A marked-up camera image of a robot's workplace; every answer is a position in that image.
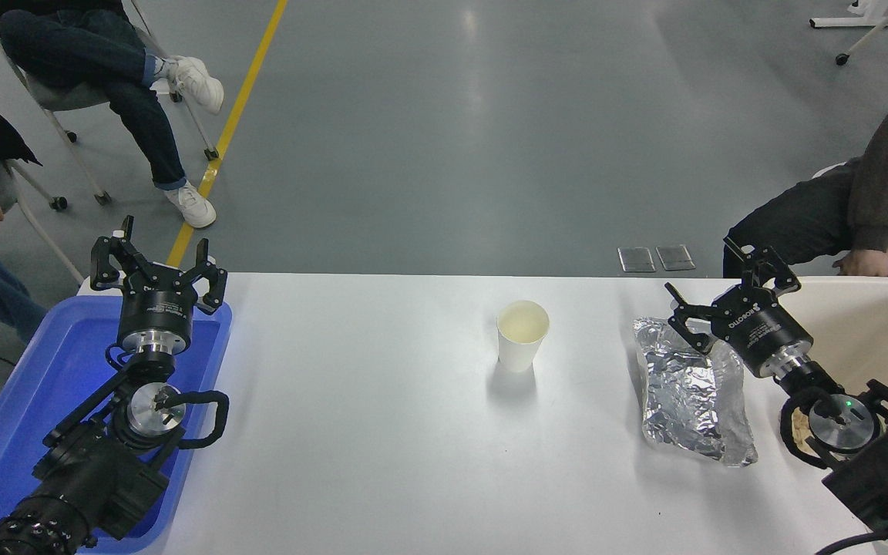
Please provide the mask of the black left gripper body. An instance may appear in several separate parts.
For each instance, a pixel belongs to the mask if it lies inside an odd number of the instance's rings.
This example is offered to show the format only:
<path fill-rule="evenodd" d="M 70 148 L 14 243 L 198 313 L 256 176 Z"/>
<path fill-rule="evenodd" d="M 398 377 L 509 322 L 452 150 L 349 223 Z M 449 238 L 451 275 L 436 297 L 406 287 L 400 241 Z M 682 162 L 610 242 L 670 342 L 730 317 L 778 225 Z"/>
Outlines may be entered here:
<path fill-rule="evenodd" d="M 145 330 L 169 331 L 179 338 L 189 338 L 193 333 L 197 293 L 192 287 L 177 291 L 124 280 L 121 291 L 119 338 Z"/>

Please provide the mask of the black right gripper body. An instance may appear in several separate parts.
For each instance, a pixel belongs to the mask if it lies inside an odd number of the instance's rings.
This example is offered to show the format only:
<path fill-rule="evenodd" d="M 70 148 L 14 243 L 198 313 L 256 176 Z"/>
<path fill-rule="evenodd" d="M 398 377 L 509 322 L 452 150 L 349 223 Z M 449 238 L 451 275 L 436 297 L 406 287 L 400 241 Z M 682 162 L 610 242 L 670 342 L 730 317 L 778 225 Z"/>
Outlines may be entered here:
<path fill-rule="evenodd" d="M 733 287 L 712 302 L 711 331 L 757 377 L 783 377 L 799 365 L 813 338 L 779 304 L 772 289 Z"/>

